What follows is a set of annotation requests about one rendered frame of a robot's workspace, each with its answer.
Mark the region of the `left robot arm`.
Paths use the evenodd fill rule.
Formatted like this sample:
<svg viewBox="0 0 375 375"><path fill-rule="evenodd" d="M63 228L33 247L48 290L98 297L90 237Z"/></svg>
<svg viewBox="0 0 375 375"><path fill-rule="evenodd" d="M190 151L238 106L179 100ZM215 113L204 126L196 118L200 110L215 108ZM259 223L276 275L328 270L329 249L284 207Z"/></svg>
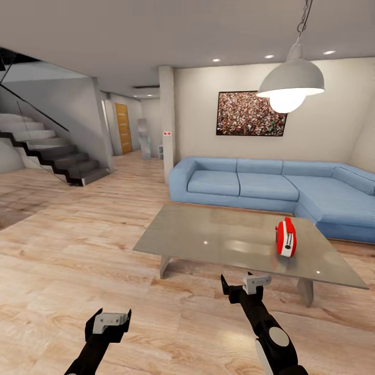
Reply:
<svg viewBox="0 0 375 375"><path fill-rule="evenodd" d="M132 310L128 314L103 312L101 308L85 328L86 344L65 375L95 375L110 343L119 343L128 332Z"/></svg>

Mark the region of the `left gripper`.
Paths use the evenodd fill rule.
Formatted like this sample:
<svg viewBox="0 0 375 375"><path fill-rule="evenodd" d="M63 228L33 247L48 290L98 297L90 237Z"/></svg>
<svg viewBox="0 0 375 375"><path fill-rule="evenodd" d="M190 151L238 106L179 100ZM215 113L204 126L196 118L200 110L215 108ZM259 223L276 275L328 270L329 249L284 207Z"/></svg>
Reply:
<svg viewBox="0 0 375 375"><path fill-rule="evenodd" d="M89 321L86 323L85 328L85 341L84 348L92 347L99 351L101 358L103 358L110 343L119 343L125 332L128 332L132 310L130 309L127 314L127 321L123 325L108 326L103 334L93 334L93 327L96 315L101 314L101 308Z"/></svg>

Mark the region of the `radio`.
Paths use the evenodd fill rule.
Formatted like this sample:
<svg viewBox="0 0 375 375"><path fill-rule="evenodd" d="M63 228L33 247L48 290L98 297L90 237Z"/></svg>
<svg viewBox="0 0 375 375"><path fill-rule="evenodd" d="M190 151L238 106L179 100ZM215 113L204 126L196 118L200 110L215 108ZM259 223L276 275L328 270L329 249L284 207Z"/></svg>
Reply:
<svg viewBox="0 0 375 375"><path fill-rule="evenodd" d="M296 232L291 219L286 217L276 227L277 251L281 256L293 257L297 245Z"/></svg>

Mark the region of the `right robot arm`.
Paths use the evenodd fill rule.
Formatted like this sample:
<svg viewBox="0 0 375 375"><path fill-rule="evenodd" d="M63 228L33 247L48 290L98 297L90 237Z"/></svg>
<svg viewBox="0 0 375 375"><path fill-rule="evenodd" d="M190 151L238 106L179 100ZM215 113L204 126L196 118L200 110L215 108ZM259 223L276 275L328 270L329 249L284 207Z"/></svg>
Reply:
<svg viewBox="0 0 375 375"><path fill-rule="evenodd" d="M224 295L231 304L240 303L255 334L257 355L266 375L309 375L298 365L295 347L289 335L270 315L262 302L263 285L271 284L269 274L252 274L243 277L245 285L228 286L221 275Z"/></svg>

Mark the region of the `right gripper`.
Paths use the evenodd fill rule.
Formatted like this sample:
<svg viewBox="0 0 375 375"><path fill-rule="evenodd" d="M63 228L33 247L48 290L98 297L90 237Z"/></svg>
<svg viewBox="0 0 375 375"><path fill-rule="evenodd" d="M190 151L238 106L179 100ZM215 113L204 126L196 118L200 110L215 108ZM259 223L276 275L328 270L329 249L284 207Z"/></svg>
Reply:
<svg viewBox="0 0 375 375"><path fill-rule="evenodd" d="M252 275L253 274L251 272L248 272L248 276L252 276ZM222 282L224 295L229 296L229 301L231 302L231 304L240 303L247 318L248 318L248 312L254 306L265 307L265 305L262 302L263 291L264 291L263 285L256 287L256 294L248 295L246 291L243 289L242 285L228 286L223 275L221 275L221 282Z"/></svg>

